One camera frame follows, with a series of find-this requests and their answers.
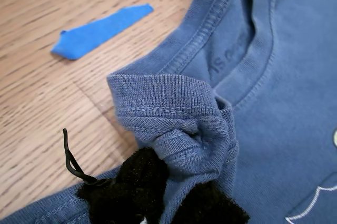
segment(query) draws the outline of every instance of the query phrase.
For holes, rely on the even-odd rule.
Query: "white outline print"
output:
[[[285,218],[286,221],[288,223],[290,223],[290,224],[295,224],[295,223],[292,222],[292,220],[298,220],[298,219],[301,219],[304,216],[306,216],[311,211],[311,209],[315,206],[315,204],[316,204],[316,202],[318,200],[318,197],[319,197],[321,191],[335,191],[335,190],[337,190],[337,185],[335,185],[334,187],[330,187],[330,188],[324,188],[324,187],[318,186],[316,188],[315,196],[312,199],[312,201],[309,204],[309,206],[302,213],[300,213],[299,215],[291,216],[291,217],[286,217]]]

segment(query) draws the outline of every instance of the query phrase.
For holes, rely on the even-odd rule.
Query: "neckline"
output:
[[[217,100],[239,110],[266,80],[274,58],[274,9],[276,0],[253,0],[255,36],[246,55],[215,88]]]

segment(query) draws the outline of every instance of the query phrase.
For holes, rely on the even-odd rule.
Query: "black elastic cord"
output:
[[[103,182],[102,180],[98,180],[94,177],[84,174],[81,167],[76,162],[73,154],[70,152],[69,147],[68,147],[68,133],[65,128],[63,129],[63,138],[64,138],[63,143],[64,143],[64,152],[65,152],[65,165],[68,171],[70,171],[71,174],[77,176],[78,178],[83,179],[84,183],[87,185],[92,186],[92,185],[97,185],[98,183],[101,184]]]

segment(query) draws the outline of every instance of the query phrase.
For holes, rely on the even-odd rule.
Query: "white graphic print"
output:
[[[335,144],[335,146],[337,147],[337,129],[335,131],[335,134],[333,135],[333,143]]]
[[[324,187],[318,186],[317,189],[316,189],[316,192],[315,192],[315,196],[312,199],[312,201],[310,202],[309,206],[299,215],[286,217],[287,222],[290,223],[290,224],[295,224],[295,223],[292,222],[293,220],[298,220],[298,219],[301,219],[304,216],[306,216],[311,211],[311,209],[315,206],[315,204],[318,200],[318,197],[320,196],[321,191],[335,191],[335,190],[337,190],[337,185],[335,185],[333,187],[330,187],[330,188],[324,188]]]

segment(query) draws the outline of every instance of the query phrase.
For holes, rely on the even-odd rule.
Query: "fabric fold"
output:
[[[166,162],[170,177],[160,223],[170,223],[198,183],[215,180],[231,195],[238,154],[232,110],[219,108],[211,86],[182,75],[107,77],[119,123],[140,147],[150,146]]]

